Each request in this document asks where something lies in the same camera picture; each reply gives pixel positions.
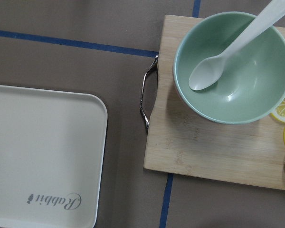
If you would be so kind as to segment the bamboo cutting board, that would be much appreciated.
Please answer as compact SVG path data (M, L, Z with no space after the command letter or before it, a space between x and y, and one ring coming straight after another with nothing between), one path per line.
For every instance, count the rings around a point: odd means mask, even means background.
M270 115L243 125L214 123L181 101L172 75L174 56L199 22L193 17L164 18L144 168L285 190L283 123Z

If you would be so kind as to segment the cream rectangular tray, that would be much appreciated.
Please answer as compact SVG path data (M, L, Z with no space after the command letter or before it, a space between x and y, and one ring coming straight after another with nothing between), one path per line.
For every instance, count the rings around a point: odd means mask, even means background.
M94 95L0 85L0 228L95 226L107 119Z

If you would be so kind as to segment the white plastic spoon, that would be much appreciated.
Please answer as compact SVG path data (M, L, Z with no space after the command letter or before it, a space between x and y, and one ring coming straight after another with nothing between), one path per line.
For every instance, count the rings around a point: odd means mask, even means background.
M192 71L189 86L199 91L217 82L228 59L285 15L285 0L271 1L244 31L219 55L202 60Z

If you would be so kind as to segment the green bowl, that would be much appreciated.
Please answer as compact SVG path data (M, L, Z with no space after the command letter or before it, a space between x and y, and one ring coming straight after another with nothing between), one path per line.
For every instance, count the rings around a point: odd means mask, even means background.
M285 38L269 28L227 62L212 86L194 91L189 77L196 65L220 54L254 15L224 12L207 17L183 38L173 63L175 87L184 103L217 123L247 124L271 113L285 97Z

